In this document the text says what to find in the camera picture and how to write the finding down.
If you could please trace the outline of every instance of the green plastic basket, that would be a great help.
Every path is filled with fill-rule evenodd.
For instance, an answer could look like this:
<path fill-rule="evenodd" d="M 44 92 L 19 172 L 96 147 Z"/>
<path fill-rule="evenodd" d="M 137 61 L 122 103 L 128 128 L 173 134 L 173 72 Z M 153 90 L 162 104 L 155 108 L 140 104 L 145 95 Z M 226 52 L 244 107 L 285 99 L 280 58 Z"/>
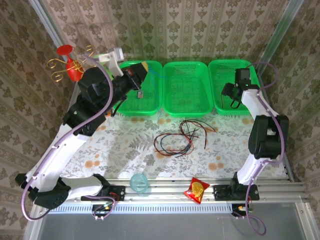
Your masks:
<path fill-rule="evenodd" d="M 126 61 L 120 68 L 126 68 L 143 61 Z M 137 98 L 137 91 L 130 91 L 119 107 L 118 112 L 126 116 L 151 116 L 157 113 L 163 102 L 162 65 L 158 61 L 147 60 L 150 71 L 141 84 L 142 98 Z"/>
<path fill-rule="evenodd" d="M 163 67 L 163 108 L 173 117 L 200 118 L 214 108 L 208 67 L 173 61 Z"/>
<path fill-rule="evenodd" d="M 220 115 L 249 115 L 247 107 L 240 104 L 239 108 L 232 109 L 232 99 L 228 96 L 222 96 L 221 92 L 226 83 L 235 83 L 236 69 L 245 68 L 251 63 L 241 59 L 221 59 L 213 60 L 209 63 L 209 74 L 211 78 L 211 87 L 213 93 L 213 101 L 216 111 Z M 260 87 L 259 80 L 254 66 L 250 68 L 251 83 Z"/>

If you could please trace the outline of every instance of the red snack bag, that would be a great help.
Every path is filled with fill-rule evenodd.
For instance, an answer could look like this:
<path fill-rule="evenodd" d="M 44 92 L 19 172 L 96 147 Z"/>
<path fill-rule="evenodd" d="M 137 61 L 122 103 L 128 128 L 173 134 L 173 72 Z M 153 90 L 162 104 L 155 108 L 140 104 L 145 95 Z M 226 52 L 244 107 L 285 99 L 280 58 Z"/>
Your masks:
<path fill-rule="evenodd" d="M 210 186 L 210 184 L 200 181 L 195 177 L 192 178 L 190 187 L 184 192 L 188 198 L 192 199 L 196 203 L 200 204 L 205 190 Z"/>

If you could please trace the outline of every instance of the gold wire decoration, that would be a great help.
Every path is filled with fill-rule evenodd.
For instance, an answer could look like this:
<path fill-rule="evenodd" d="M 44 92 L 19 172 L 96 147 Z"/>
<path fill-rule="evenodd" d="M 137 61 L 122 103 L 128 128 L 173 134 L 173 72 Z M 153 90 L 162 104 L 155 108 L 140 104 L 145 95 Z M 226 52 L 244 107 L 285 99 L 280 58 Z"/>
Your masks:
<path fill-rule="evenodd" d="M 91 57 L 94 53 L 95 53 L 95 51 L 96 51 L 96 48 L 93 46 L 93 45 L 88 45 L 88 46 L 86 46 L 85 48 L 85 52 L 90 52 L 89 53 L 89 57 Z M 59 81 L 61 81 L 63 78 L 64 78 L 64 75 L 63 74 L 61 74 L 61 73 L 64 73 L 64 72 L 67 72 L 67 71 L 69 71 L 69 70 L 71 70 L 71 69 L 75 69 L 76 71 L 79 71 L 80 73 L 84 73 L 84 71 L 83 71 L 83 63 L 86 61 L 87 59 L 84 59 L 83 61 L 79 61 L 79 60 L 73 60 L 71 63 L 70 63 L 70 65 L 72 65 L 73 64 L 73 66 L 72 67 L 69 67 L 68 69 L 65 69 L 65 70 L 59 70 L 59 71 L 55 71 L 55 72 L 53 72 L 52 74 L 51 74 L 51 79 L 53 80 L 53 81 L 55 81 L 55 82 L 59 82 Z M 47 63 L 46 63 L 46 66 L 48 67 L 48 68 L 50 68 L 50 69 L 54 69 L 56 66 L 57 66 L 57 63 L 55 63 L 55 61 L 58 61 L 58 62 L 60 62 L 60 63 L 63 63 L 63 64 L 68 64 L 66 61 L 63 61 L 63 60 L 61 60 L 61 59 L 59 59 L 59 58 L 53 58 L 53 59 L 50 59 Z"/>

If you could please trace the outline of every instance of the floral tablecloth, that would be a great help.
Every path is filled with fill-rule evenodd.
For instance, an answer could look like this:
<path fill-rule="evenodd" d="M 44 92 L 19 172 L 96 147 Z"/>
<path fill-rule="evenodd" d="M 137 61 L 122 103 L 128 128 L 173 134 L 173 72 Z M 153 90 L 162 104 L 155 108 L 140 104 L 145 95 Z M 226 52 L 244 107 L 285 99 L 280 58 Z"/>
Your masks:
<path fill-rule="evenodd" d="M 73 156 L 63 177 L 81 178 L 101 174 L 106 178 L 130 178 L 144 173 L 155 177 L 231 178 L 246 161 L 251 116 L 221 116 L 214 110 L 199 120 L 214 127 L 197 131 L 194 151 L 181 157 L 162 156 L 155 151 L 154 139 L 161 133 L 180 133 L 184 118 L 170 117 L 164 110 L 150 117 L 108 117 L 94 135 Z M 166 148 L 186 145 L 182 136 L 167 137 Z M 260 177 L 286 178 L 282 164 L 268 165 Z"/>

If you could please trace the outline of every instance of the clear plastic cup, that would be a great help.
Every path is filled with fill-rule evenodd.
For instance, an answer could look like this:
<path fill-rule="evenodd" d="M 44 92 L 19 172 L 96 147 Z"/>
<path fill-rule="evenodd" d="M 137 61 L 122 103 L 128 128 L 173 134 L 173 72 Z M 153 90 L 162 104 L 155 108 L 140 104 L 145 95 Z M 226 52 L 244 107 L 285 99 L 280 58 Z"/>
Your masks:
<path fill-rule="evenodd" d="M 143 173 L 137 173 L 130 179 L 130 187 L 137 193 L 144 193 L 148 188 L 148 179 Z"/>

